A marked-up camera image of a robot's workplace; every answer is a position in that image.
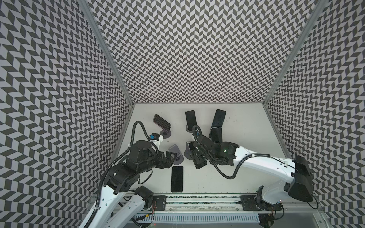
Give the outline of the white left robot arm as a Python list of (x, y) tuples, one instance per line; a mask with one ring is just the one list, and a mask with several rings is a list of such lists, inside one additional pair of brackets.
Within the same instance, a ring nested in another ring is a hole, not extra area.
[[(96, 201), (80, 227), (123, 228), (139, 212), (152, 208), (154, 193), (143, 185), (133, 191), (131, 187), (142, 173), (173, 166), (178, 154), (159, 151), (160, 143), (161, 140), (139, 140), (112, 162), (100, 181)], [(132, 193), (130, 199), (113, 214), (128, 192)]]

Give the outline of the purple phone stand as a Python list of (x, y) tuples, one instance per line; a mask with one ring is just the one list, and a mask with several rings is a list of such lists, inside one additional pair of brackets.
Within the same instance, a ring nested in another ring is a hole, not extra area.
[(198, 146), (194, 145), (194, 142), (190, 142), (188, 143), (188, 147), (195, 168), (198, 170), (206, 166), (207, 160), (205, 159), (203, 152), (198, 148)]

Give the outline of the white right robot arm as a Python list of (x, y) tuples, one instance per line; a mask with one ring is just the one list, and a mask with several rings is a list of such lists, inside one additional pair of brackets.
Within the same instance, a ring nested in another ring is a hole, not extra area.
[(214, 142), (200, 134), (196, 134), (188, 146), (196, 169), (211, 164), (223, 178), (233, 180), (241, 167), (247, 167), (278, 178), (271, 185), (260, 186), (256, 195), (242, 196), (240, 204), (245, 211), (281, 210), (282, 201), (287, 198), (306, 203), (316, 199), (312, 173), (302, 156), (278, 158), (250, 151), (235, 143)]

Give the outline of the black phone stand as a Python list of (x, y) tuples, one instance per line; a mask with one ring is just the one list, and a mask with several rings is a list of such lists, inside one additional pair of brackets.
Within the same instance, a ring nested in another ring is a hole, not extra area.
[(183, 192), (183, 167), (174, 166), (172, 168), (171, 192)]

